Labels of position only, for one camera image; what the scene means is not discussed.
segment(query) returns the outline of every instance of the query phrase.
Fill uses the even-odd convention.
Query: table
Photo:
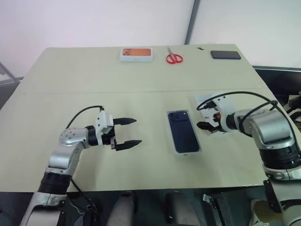
[[[195,95],[247,90],[274,98],[242,53],[241,60],[214,60],[210,50],[239,50],[235,45],[172,46],[184,62],[170,65],[167,48],[153,48],[153,62],[120,62],[120,48],[46,49],[0,111],[0,191],[36,191],[59,134],[90,105],[103,105],[114,118],[137,119],[116,126],[116,137],[120,143],[142,143],[120,152],[109,146],[84,150],[73,177],[84,191],[262,185],[266,177],[251,138],[239,133],[210,137],[196,127],[201,116]],[[232,98],[237,109],[263,103],[248,95]],[[173,154],[166,111],[183,109],[194,122],[200,154]],[[87,111],[73,126],[93,125],[96,116],[97,110]]]

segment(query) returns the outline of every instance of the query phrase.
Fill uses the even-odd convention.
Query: scissors
[[[183,61],[183,57],[178,54],[174,54],[169,47],[167,47],[169,54],[166,57],[166,61],[169,64],[177,64]]]

